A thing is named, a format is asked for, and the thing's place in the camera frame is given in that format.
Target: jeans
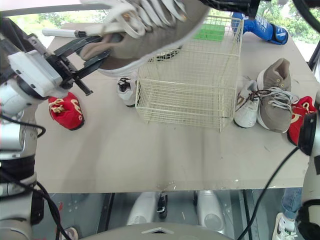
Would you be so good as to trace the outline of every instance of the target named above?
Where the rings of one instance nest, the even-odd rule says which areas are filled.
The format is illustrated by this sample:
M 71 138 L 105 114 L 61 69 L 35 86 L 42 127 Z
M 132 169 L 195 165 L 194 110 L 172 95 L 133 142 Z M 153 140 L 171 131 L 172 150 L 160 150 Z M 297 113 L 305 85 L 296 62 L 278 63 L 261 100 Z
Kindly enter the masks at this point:
M 286 188 L 282 197 L 282 207 L 284 216 L 288 219 L 295 219 L 296 213 L 301 206 L 302 188 Z

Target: green box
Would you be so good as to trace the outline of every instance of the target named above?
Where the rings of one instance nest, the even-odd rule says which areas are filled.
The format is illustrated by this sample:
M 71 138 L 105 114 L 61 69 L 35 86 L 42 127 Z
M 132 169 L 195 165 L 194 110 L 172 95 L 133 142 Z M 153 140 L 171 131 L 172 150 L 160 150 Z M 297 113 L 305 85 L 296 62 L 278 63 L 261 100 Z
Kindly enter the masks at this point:
M 224 39 L 224 35 L 224 25 L 203 24 L 200 31 L 193 38 L 221 42 Z

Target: red slipper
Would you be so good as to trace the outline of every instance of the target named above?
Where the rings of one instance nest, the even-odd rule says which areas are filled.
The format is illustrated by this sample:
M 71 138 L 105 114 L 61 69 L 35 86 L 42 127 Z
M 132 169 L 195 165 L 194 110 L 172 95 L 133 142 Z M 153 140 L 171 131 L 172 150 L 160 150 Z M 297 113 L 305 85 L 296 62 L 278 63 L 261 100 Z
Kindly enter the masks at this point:
M 287 137 L 292 144 L 298 144 L 300 127 L 304 122 L 305 115 L 313 113 L 316 110 L 310 96 L 300 98 L 297 104 L 292 104 L 291 124 L 287 131 Z
M 49 112 L 53 120 L 71 131 L 81 128 L 85 123 L 77 97 L 68 92 L 64 98 L 51 96 L 49 99 Z

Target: wire basket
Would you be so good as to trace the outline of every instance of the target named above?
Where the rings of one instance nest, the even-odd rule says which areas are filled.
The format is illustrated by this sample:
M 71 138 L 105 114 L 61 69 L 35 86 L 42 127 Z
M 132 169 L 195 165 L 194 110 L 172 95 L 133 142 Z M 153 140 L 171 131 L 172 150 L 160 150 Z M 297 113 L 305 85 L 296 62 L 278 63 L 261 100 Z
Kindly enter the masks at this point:
M 192 40 L 143 65 L 135 103 L 140 116 L 222 131 L 235 112 L 243 24 L 209 15 Z

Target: blue shoe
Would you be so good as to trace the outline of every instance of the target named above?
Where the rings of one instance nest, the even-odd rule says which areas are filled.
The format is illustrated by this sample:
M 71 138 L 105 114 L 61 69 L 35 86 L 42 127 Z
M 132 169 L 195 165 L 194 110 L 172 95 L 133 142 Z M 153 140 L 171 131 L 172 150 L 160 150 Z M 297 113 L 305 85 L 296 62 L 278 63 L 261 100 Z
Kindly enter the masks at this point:
M 256 16 L 254 20 L 250 20 L 247 16 L 240 12 L 234 12 L 233 18 L 243 19 L 243 34 L 245 32 L 252 32 L 259 38 L 277 45 L 284 45 L 288 41 L 289 34 L 283 27 L 276 26 L 269 23 L 260 16 Z M 237 21 L 231 22 L 231 27 L 234 32 L 237 31 L 239 23 Z

